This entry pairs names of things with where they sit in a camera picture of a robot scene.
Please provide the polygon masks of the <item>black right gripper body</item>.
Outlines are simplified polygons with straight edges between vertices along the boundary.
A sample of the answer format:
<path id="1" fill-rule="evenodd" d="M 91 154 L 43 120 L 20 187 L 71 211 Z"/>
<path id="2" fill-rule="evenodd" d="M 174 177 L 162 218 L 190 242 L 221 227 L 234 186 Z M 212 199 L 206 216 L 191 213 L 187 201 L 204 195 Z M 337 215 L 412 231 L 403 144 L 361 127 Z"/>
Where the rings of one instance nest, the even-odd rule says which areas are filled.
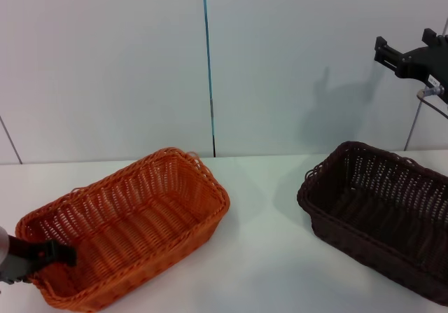
<path id="1" fill-rule="evenodd" d="M 435 86 L 447 86 L 447 45 L 426 46 L 399 57 L 396 76 Z"/>

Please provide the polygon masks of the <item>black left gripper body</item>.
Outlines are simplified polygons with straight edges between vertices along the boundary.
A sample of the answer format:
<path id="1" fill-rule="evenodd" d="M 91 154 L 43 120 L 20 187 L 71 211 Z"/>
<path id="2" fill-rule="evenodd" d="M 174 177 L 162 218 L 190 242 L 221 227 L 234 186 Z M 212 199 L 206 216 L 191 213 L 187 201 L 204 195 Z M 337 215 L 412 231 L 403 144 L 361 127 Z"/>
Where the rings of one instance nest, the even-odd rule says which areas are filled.
<path id="1" fill-rule="evenodd" d="M 44 243 L 30 243 L 10 235 L 1 239 L 1 281 L 9 285 L 28 282 L 29 275 L 47 266 Z"/>

